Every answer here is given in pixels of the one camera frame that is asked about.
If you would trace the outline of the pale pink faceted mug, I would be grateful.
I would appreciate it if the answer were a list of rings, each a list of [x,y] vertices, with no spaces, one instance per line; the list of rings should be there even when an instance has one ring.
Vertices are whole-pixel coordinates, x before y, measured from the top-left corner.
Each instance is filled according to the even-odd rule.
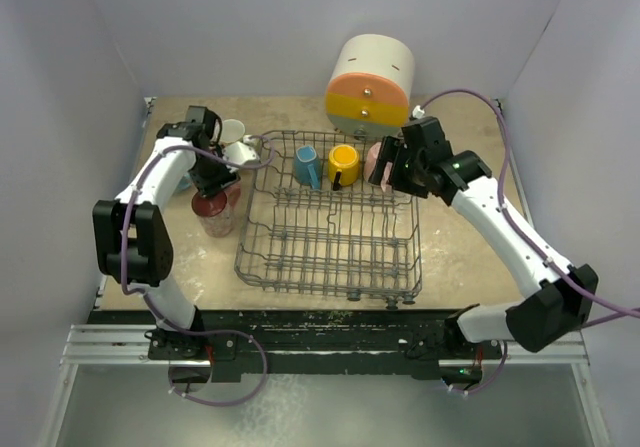
[[[378,156],[379,156],[379,152],[380,152],[380,148],[381,148],[381,143],[380,142],[376,142],[375,144],[373,144],[368,152],[367,152],[367,156],[366,156],[366,160],[365,160],[365,164],[364,164],[364,168],[363,168],[363,178],[366,182],[371,183],[370,181],[370,177],[372,176],[374,169],[376,167],[376,163],[378,160]],[[391,168],[392,168],[392,164],[390,162],[388,162],[385,166],[384,169],[384,173],[383,173],[383,177],[381,179],[381,182],[379,184],[379,187],[381,188],[383,193],[386,193],[388,190],[391,189],[388,180],[389,180],[389,176],[391,173]]]

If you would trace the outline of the pink floral mug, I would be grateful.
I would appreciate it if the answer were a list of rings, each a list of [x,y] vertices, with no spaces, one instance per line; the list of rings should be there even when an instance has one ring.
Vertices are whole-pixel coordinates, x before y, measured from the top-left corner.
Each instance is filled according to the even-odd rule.
[[[224,237],[233,230],[234,209],[240,197],[239,183],[227,187],[213,197],[203,197],[198,192],[194,194],[191,208],[207,235]]]

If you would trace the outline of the lime green faceted mug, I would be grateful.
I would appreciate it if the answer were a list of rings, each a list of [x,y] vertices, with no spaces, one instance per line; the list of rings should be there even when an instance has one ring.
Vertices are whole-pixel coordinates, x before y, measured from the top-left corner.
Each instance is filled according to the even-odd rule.
[[[254,148],[259,139],[246,133],[246,127],[242,121],[237,119],[224,119],[222,121],[219,141],[224,149],[229,149],[235,144]]]

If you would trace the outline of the light blue mug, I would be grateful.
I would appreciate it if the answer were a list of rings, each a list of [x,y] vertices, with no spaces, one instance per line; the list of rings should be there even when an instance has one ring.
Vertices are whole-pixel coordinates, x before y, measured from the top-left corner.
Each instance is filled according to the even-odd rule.
[[[191,176],[189,173],[186,173],[182,176],[182,178],[178,182],[175,192],[176,193],[184,192],[185,190],[189,189],[191,186],[192,186]]]

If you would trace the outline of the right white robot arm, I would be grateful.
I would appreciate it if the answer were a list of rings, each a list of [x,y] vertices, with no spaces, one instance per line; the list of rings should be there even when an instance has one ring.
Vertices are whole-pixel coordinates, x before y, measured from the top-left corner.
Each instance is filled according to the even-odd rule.
[[[472,305],[448,319],[444,343],[452,356],[467,358],[489,340],[539,352],[586,322],[599,281],[594,269],[574,266],[500,200],[488,165],[473,151],[453,152],[437,118],[412,120],[400,137],[384,137],[369,181],[440,198],[481,234],[516,282],[521,301]]]

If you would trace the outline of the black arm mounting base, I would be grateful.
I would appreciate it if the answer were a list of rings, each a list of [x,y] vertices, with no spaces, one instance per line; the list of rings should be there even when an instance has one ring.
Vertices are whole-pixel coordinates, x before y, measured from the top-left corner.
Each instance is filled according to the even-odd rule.
[[[479,380],[479,363],[500,358],[501,345],[445,337],[450,309],[204,310],[205,339],[160,332],[150,312],[95,311],[91,324],[141,325],[154,361],[213,359],[212,379],[244,374],[400,375],[416,380]]]

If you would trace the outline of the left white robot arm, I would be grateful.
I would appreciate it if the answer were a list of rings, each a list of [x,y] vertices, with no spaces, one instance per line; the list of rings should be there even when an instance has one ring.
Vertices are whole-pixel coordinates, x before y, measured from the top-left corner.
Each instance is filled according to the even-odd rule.
[[[113,200],[100,200],[92,221],[100,271],[118,282],[125,295],[139,295],[156,328],[154,346],[184,359],[206,345],[201,313],[171,275],[174,249],[163,210],[184,176],[206,200],[235,184],[239,176],[218,145],[222,120],[204,106],[191,106],[178,123],[163,125],[150,157]]]

